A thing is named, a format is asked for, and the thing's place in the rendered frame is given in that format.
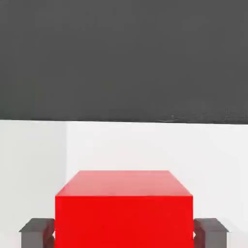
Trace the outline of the small red cube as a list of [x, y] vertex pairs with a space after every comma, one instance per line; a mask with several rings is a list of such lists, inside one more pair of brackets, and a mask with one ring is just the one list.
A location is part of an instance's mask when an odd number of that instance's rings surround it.
[[55, 197], [55, 248], [194, 248], [193, 226], [167, 170], [81, 170]]

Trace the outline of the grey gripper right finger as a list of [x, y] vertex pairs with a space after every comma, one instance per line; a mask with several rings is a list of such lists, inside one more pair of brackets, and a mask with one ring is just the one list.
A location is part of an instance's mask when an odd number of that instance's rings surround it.
[[216, 218], [194, 219], [194, 248], [228, 248], [230, 232]]

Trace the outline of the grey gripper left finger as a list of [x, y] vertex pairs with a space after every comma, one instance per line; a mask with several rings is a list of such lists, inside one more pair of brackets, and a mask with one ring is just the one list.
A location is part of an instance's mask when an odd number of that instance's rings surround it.
[[55, 248], [55, 220], [31, 218], [19, 231], [21, 248]]

